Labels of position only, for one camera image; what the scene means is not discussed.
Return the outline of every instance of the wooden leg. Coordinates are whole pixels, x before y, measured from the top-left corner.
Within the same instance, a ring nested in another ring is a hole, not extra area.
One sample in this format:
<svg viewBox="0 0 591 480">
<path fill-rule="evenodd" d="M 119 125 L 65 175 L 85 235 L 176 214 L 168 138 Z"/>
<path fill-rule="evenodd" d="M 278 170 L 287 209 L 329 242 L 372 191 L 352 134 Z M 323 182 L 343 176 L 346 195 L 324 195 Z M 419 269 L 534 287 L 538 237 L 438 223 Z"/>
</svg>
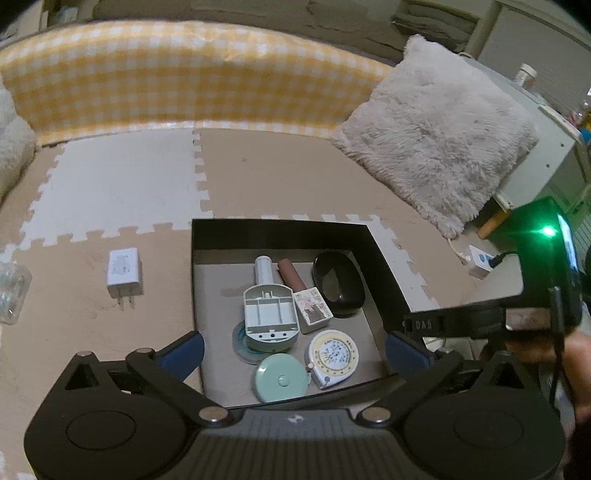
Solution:
<svg viewBox="0 0 591 480">
<path fill-rule="evenodd" d="M 505 219 L 511 214 L 511 211 L 499 210 L 492 217 L 490 217 L 484 225 L 478 230 L 478 238 L 484 240 L 488 237 L 495 229 L 502 224 Z"/>
</svg>

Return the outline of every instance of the black box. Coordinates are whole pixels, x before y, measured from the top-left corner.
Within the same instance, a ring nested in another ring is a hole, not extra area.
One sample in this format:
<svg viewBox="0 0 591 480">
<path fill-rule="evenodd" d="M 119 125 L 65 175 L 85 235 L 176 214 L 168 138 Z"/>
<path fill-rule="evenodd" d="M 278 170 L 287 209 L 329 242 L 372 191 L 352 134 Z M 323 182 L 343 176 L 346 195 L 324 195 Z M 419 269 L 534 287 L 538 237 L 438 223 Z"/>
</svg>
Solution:
<svg viewBox="0 0 591 480">
<path fill-rule="evenodd" d="M 231 334 L 228 334 L 230 328 L 243 321 L 241 295 L 244 289 L 254 284 L 254 259 L 259 255 L 269 255 L 277 262 L 287 256 L 297 265 L 297 262 L 311 262 L 318 253 L 328 250 L 348 253 L 361 271 L 367 296 L 363 316 L 367 319 L 379 356 L 371 353 L 377 360 L 366 369 L 371 378 L 369 381 L 354 380 L 358 374 L 356 371 L 342 384 L 322 393 L 314 394 L 320 391 L 313 385 L 309 388 L 311 395 L 299 401 L 289 401 L 290 404 L 293 403 L 294 408 L 304 408 L 333 402 L 344 396 L 348 398 L 354 393 L 375 390 L 380 378 L 391 375 L 385 365 L 385 336 L 388 332 L 403 330 L 403 315 L 410 310 L 367 226 L 302 220 L 199 219 L 193 220 L 192 225 L 191 279 L 196 329 L 203 334 L 206 342 L 201 368 L 206 396 L 230 408 L 256 404 L 250 390 L 256 367 L 245 367 L 239 359 L 236 363 L 238 357 L 233 358 L 235 353 L 231 347 Z M 308 288 L 313 286 L 311 277 L 304 278 L 301 272 L 300 275 Z M 229 288 L 222 288 L 225 281 Z M 335 318 L 328 328 L 342 329 L 347 333 L 345 328 L 340 328 L 346 322 L 346 319 Z M 305 336 L 300 334 L 298 342 L 307 344 L 317 332 Z M 361 347 L 359 340 L 354 335 L 352 337 Z M 359 350 L 363 360 L 362 349 Z M 378 376 L 378 367 L 374 363 L 380 359 L 382 365 L 379 368 L 383 371 L 379 378 L 374 378 Z"/>
</svg>

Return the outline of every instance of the white power adapter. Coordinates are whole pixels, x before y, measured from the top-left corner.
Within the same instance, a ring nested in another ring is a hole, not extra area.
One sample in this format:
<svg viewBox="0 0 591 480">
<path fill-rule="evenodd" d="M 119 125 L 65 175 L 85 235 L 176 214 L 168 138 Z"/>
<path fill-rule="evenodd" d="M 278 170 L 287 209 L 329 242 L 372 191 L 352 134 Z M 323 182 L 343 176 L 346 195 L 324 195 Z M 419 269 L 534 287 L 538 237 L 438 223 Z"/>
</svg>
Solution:
<svg viewBox="0 0 591 480">
<path fill-rule="evenodd" d="M 137 248 L 112 250 L 109 253 L 107 290 L 114 299 L 141 295 L 141 263 Z"/>
<path fill-rule="evenodd" d="M 474 245 L 468 247 L 465 255 L 470 257 L 470 261 L 466 265 L 468 267 L 468 273 L 473 277 L 484 278 L 492 272 L 492 267 L 488 262 L 494 258 L 493 255 L 474 247 Z"/>
</svg>

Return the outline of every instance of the white cable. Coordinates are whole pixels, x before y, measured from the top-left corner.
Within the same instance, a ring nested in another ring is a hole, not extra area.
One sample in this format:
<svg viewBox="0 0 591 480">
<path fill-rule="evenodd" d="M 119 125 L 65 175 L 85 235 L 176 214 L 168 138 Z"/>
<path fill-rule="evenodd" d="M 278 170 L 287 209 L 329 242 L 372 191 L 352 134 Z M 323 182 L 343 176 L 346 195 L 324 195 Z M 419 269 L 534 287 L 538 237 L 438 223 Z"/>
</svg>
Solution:
<svg viewBox="0 0 591 480">
<path fill-rule="evenodd" d="M 470 255 L 464 255 L 464 254 L 460 253 L 459 251 L 457 251 L 455 249 L 455 247 L 453 246 L 452 241 L 449 238 L 447 239 L 447 243 L 452 248 L 453 252 L 457 255 L 457 257 L 462 261 L 463 265 L 470 263 Z"/>
</svg>

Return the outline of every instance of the brown cylinder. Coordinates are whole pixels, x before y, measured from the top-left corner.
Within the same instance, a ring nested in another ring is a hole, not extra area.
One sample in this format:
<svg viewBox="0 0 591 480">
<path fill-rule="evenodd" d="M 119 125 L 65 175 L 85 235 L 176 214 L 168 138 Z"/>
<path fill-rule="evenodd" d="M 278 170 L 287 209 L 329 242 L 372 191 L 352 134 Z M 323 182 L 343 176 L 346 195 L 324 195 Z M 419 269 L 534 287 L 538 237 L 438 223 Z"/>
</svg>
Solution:
<svg viewBox="0 0 591 480">
<path fill-rule="evenodd" d="M 302 281 L 294 264 L 289 258 L 281 260 L 277 267 L 279 268 L 279 275 L 283 278 L 283 282 L 293 291 L 302 291 L 306 289 L 306 284 Z"/>
</svg>

